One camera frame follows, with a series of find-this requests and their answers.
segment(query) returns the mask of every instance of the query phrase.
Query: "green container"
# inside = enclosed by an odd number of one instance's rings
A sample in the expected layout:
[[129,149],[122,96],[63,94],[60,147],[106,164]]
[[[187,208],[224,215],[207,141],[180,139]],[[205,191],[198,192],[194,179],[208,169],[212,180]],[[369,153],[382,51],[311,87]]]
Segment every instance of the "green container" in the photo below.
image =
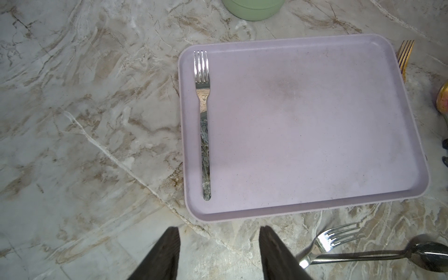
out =
[[284,0],[223,0],[224,6],[235,16],[247,21],[262,21],[273,16]]

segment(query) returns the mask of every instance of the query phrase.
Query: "black object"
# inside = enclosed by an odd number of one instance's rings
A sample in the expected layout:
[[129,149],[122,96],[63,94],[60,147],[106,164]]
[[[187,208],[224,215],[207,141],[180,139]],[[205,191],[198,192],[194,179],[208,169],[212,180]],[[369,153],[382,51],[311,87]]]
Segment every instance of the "black object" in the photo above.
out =
[[[272,228],[260,228],[260,254],[265,280],[312,280]],[[181,239],[169,227],[128,280],[175,280]]]
[[258,241],[264,280],[312,280],[271,227],[260,228]]
[[180,251],[179,229],[167,228],[128,280],[175,280]]

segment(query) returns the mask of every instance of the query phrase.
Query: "gold fork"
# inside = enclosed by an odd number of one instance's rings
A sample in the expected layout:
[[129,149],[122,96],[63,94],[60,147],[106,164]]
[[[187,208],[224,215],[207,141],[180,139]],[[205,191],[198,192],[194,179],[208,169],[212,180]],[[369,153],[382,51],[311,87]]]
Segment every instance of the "gold fork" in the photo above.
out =
[[396,52],[396,58],[398,60],[398,66],[400,67],[401,74],[403,75],[403,81],[406,82],[406,67],[408,66],[408,60],[414,47],[414,40],[403,41],[400,48]]

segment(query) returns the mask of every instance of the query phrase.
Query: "fork handle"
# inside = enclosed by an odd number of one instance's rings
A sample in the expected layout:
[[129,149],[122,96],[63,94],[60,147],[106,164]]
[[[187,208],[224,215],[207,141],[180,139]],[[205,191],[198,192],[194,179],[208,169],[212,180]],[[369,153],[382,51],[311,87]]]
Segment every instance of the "fork handle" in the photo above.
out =
[[208,95],[210,94],[210,89],[209,88],[201,88],[201,89],[196,89],[196,94],[199,97],[199,108],[200,108],[200,112],[207,112],[207,98]]
[[204,200],[210,200],[210,161],[208,153],[207,111],[201,112],[201,156],[202,156],[202,194]]

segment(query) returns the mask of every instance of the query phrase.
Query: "tray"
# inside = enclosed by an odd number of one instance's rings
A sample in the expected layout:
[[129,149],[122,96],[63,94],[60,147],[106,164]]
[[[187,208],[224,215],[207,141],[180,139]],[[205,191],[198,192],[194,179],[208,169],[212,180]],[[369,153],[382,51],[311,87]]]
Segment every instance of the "tray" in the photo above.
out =
[[[207,51],[211,199],[193,51]],[[204,222],[422,195],[430,178],[390,43],[375,34],[196,45],[179,57],[185,203]]]

